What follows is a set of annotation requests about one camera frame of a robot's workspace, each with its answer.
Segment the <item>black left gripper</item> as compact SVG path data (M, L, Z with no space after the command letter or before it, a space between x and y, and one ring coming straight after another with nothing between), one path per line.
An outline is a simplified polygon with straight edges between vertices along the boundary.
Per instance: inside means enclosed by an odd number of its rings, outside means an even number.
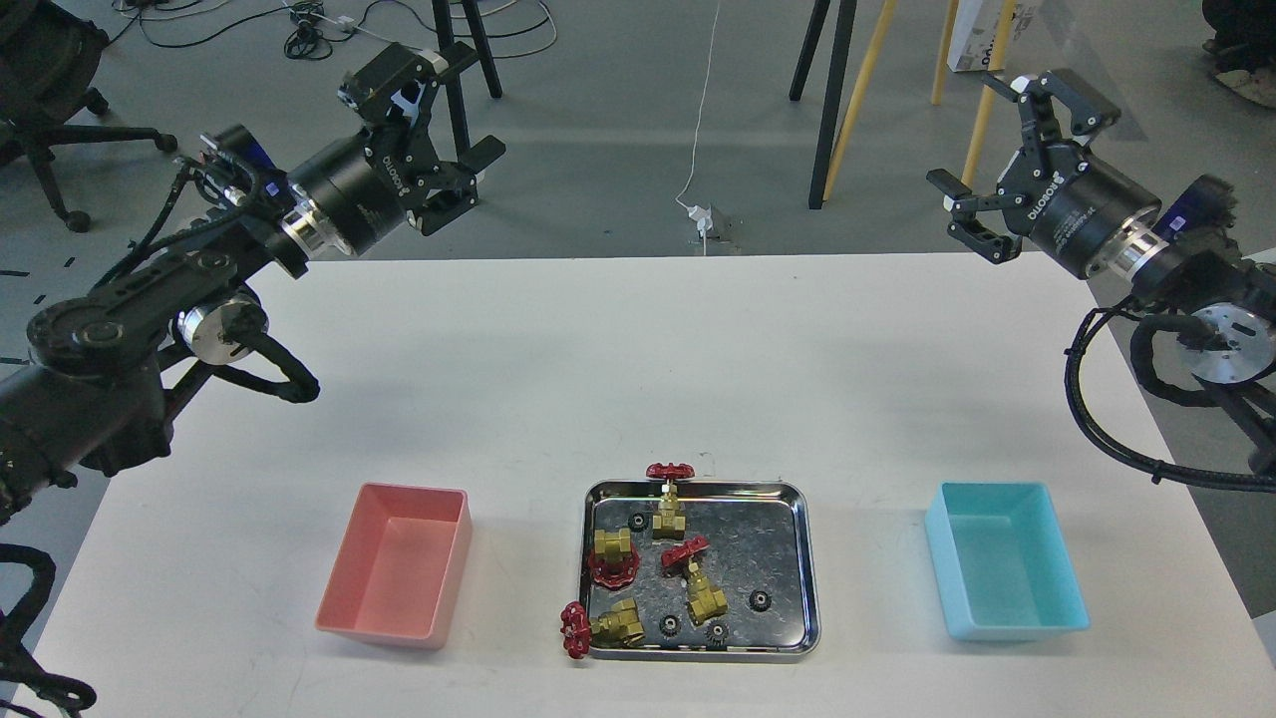
M443 159L430 136L433 103L459 55L475 48L413 51L389 45L365 68L347 74L339 99L352 108L361 131L329 143L288 173L293 208L287 236L302 258L334 249L360 258L392 230L410 224L433 235L478 204L478 173L507 152L484 136L456 159ZM384 180L408 180L407 208Z

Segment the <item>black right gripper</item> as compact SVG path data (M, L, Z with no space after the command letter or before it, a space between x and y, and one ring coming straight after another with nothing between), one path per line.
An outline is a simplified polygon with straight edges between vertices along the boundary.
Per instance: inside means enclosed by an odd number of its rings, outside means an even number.
M1016 102L1021 148L998 177L998 194L977 195L948 170L926 173L949 201L949 236L993 264L1013 260L1022 238L990 231L976 214L1021 207L1030 196L1027 238L1079 281L1105 268L1134 281L1162 261L1162 238L1148 227L1160 199L1088 150L1122 108L1073 70L1009 83L986 71L983 83Z

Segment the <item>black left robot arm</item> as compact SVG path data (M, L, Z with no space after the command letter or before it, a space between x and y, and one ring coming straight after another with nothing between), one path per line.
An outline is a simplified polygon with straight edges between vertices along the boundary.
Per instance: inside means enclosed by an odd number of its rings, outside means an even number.
M205 222L138 246L83 298L27 328L31 363L3 381L3 518L80 464L114 476L171 451L174 418L209 377L288 403L320 392L268 333L250 289L269 263L300 277L328 247L361 255L401 224L429 235L478 203L478 179L505 145L484 136L441 159L433 99L478 62L457 41L438 54L388 45L345 77L339 99L362 122L283 172L246 128L205 138L185 172L211 191Z

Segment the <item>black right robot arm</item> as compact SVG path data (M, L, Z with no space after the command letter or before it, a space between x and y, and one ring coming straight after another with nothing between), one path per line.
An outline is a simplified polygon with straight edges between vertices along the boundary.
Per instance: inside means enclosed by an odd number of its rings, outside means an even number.
M1018 110L1021 144L995 191L975 193L948 170L928 180L946 198L947 231L980 258L1009 261L1028 240L1079 281L1110 270L1128 282L1120 304L1081 323L1065 360L1065 397L1082 435L1125 467L1212 490L1273 491L1273 265L1244 258L1229 237L1231 182L1202 176L1171 204L1099 159L1090 142L1119 108L1068 69L984 85ZM1253 443L1247 473L1206 471L1132 450L1102 427L1082 397L1091 341L1113 318L1134 324L1129 358L1148 395L1219 408Z

